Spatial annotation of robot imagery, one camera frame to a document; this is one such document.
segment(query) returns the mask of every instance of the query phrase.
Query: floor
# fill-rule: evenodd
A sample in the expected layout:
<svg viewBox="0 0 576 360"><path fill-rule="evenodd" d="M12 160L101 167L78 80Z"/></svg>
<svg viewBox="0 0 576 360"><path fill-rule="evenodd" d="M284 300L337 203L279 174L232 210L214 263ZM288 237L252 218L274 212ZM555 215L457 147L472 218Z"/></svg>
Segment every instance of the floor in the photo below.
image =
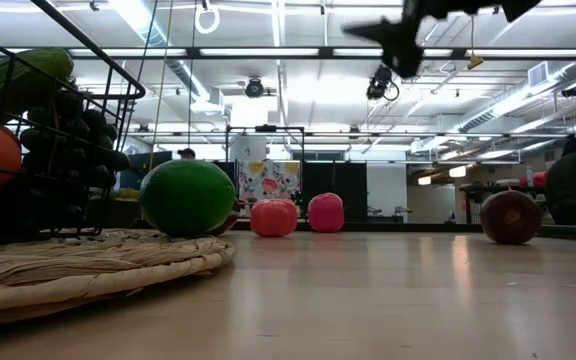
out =
<svg viewBox="0 0 576 360"><path fill-rule="evenodd" d="M0 328L0 359L576 360L576 241L228 239L213 277Z"/></svg>

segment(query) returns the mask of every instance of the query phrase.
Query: green ball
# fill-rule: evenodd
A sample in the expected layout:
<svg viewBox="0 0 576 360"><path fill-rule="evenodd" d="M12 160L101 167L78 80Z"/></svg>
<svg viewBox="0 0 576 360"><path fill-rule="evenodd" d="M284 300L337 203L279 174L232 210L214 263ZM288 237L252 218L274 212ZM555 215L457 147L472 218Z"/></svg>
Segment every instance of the green ball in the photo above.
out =
<svg viewBox="0 0 576 360"><path fill-rule="evenodd" d="M171 160L146 175L139 203L146 220L170 236L206 234L230 215L235 187L213 163Z"/></svg>

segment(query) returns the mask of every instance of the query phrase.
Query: woven mat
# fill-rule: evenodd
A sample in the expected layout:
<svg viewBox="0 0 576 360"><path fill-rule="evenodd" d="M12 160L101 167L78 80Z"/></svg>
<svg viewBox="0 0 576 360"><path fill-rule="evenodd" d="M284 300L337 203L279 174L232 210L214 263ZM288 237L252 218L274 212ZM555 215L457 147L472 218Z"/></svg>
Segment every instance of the woven mat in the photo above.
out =
<svg viewBox="0 0 576 360"><path fill-rule="evenodd" d="M234 252L217 238L171 239L152 230L108 230L85 240L1 246L0 323L219 268Z"/></svg>

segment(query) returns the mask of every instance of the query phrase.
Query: floral poster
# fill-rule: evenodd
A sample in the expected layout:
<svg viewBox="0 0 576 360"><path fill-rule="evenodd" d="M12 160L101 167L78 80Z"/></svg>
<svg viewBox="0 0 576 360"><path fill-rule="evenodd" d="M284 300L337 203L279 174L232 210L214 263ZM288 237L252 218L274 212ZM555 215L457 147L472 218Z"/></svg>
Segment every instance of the floral poster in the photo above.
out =
<svg viewBox="0 0 576 360"><path fill-rule="evenodd" d="M241 201L290 199L299 190L299 163L272 160L239 162L238 177ZM250 214L250 206L245 207L245 216Z"/></svg>

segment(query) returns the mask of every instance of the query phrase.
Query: gymnastic ring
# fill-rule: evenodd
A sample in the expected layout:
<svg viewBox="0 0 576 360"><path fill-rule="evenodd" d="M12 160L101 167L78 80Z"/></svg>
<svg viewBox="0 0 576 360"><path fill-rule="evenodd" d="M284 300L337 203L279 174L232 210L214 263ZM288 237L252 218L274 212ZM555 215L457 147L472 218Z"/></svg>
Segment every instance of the gymnastic ring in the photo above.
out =
<svg viewBox="0 0 576 360"><path fill-rule="evenodd" d="M203 27L203 25L201 25L201 21L200 21L201 20L201 14L205 14L205 13L213 13L213 16L215 17L215 19L212 22L212 25L210 25L210 27L207 29L205 27ZM221 21L221 18L219 17L219 10L217 10L217 9L199 10L199 11L197 11L197 15L195 16L195 28L201 34L210 34L210 33L214 32L215 30L217 30L217 27L219 26L220 21Z"/></svg>

